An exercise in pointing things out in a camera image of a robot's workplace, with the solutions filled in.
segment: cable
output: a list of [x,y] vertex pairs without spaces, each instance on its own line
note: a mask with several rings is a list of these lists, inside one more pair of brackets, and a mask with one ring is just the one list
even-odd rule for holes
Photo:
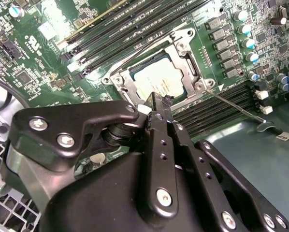
[[3,109],[5,109],[9,103],[11,102],[11,99],[13,98],[12,94],[7,92],[7,96],[6,96],[6,99],[5,99],[5,102],[4,104],[0,107],[0,111],[2,111]]
[[[249,118],[260,122],[260,125],[265,124],[265,123],[267,122],[264,118],[259,117],[259,116],[257,116],[257,115],[251,114],[250,112],[248,112],[248,111],[246,111],[245,109],[241,108],[239,105],[236,105],[236,104],[232,103],[231,101],[226,100],[225,98],[223,98],[223,97],[221,97],[221,96],[213,93],[213,92],[210,91],[210,90],[207,90],[207,89],[206,89],[206,92],[209,93],[209,94],[211,94],[212,96],[220,99],[221,101],[223,101],[223,102],[231,105],[232,107],[236,108],[236,109],[239,110],[242,114],[248,116]],[[275,134],[275,135],[277,135],[277,136],[285,133],[282,129],[278,129],[278,128],[275,127],[275,126],[268,127],[268,128],[266,128],[266,129],[264,129],[263,131],[265,131],[265,130],[267,130],[267,129],[269,129],[273,134]]]
[[209,91],[209,90],[207,90],[207,89],[206,89],[206,92],[209,93],[209,94],[211,94],[212,96],[220,99],[221,101],[226,102],[227,104],[231,105],[232,107],[236,108],[236,109],[239,110],[242,114],[248,116],[249,118],[254,119],[254,120],[256,120],[256,121],[258,121],[258,122],[260,122],[260,123],[265,123],[265,122],[266,122],[265,119],[263,119],[263,118],[261,118],[261,117],[259,117],[259,116],[257,116],[257,115],[251,114],[250,112],[248,112],[248,111],[246,111],[245,109],[241,108],[239,105],[236,105],[236,104],[232,103],[231,101],[226,100],[225,98],[223,98],[223,97],[215,94],[214,92]]
[[2,87],[7,92],[12,94],[14,96],[14,98],[16,98],[23,105],[24,108],[29,108],[29,104],[26,102],[25,97],[20,92],[11,88],[9,85],[7,85],[6,83],[4,83],[1,80],[0,80],[0,87]]

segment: hex bolt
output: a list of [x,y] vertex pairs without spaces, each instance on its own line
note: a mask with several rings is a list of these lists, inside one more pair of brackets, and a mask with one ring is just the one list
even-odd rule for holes
[[134,109],[134,107],[132,107],[131,105],[127,105],[127,106],[126,106],[126,109],[127,109],[128,111],[130,111],[131,113],[135,113],[135,112],[136,112],[136,110]]
[[44,131],[48,128],[48,123],[41,118],[34,118],[29,121],[29,126],[36,131]]
[[236,222],[233,217],[226,211],[222,212],[222,218],[225,224],[232,230],[236,229]]
[[177,124],[177,127],[178,127],[178,129],[181,130],[181,131],[183,131],[183,129],[184,129],[183,126],[181,126],[180,124]]
[[278,222],[284,229],[287,228],[284,220],[283,220],[279,215],[276,215],[276,216],[275,216],[275,219],[277,220],[277,222]]
[[156,192],[156,196],[161,205],[168,207],[172,204],[172,197],[166,190],[158,189]]
[[211,149],[211,146],[207,142],[204,142],[203,145],[204,145],[205,148]]
[[72,147],[75,144],[75,140],[67,134],[61,134],[57,138],[57,142],[60,146],[69,148]]
[[267,223],[267,225],[270,227],[270,228],[275,228],[275,223],[274,221],[271,219],[271,217],[269,217],[269,215],[267,214],[264,214],[264,219],[265,219],[265,222]]

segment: black cable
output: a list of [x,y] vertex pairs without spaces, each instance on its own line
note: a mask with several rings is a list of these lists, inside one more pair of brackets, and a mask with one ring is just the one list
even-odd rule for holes
[[25,97],[20,92],[11,88],[9,85],[7,85],[6,83],[4,83],[1,80],[0,80],[0,87],[2,87],[7,92],[12,94],[14,96],[14,98],[16,98],[23,105],[24,108],[29,108],[29,104],[27,103],[27,101],[25,100]]
[[11,102],[11,99],[13,98],[12,94],[7,92],[7,96],[6,96],[6,99],[5,99],[5,102],[4,104],[0,107],[0,111],[2,111],[3,109],[5,109],[9,103]]

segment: gray surface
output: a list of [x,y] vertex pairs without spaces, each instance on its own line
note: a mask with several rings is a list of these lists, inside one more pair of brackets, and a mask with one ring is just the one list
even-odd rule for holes
[[[289,132],[289,104],[269,115]],[[242,122],[207,138],[289,221],[289,141]]]

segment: capacitor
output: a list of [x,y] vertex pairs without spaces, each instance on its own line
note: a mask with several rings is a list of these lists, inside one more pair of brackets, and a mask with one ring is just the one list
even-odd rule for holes
[[270,20],[271,25],[284,25],[286,24],[287,19],[282,17],[282,18],[272,18]]
[[240,24],[238,27],[238,33],[248,35],[252,31],[252,27],[249,24]]
[[287,84],[289,83],[289,77],[288,76],[285,76],[283,73],[279,73],[277,76],[276,76],[276,80],[282,84]]
[[279,10],[279,12],[280,12],[280,16],[281,16],[281,17],[283,17],[283,18],[288,18],[288,12],[287,12],[287,10],[286,10],[285,7],[281,7],[280,10]]
[[279,88],[281,89],[281,90],[283,90],[284,92],[287,92],[287,91],[289,91],[289,84],[282,84],[282,83],[280,83],[279,85]]
[[233,16],[235,21],[242,21],[242,22],[245,22],[247,20],[247,17],[248,17],[247,11],[237,11]]
[[259,76],[254,72],[249,72],[247,76],[252,81],[257,81],[259,78]]
[[256,62],[258,61],[259,59],[259,55],[257,53],[254,53],[254,52],[249,52],[247,55],[246,55],[246,60],[249,61],[249,62]]
[[255,46],[255,41],[250,39],[250,38],[245,38],[244,40],[242,40],[242,47],[246,47],[246,48],[254,48]]
[[22,7],[15,5],[11,5],[8,9],[8,12],[13,18],[22,18],[25,14]]

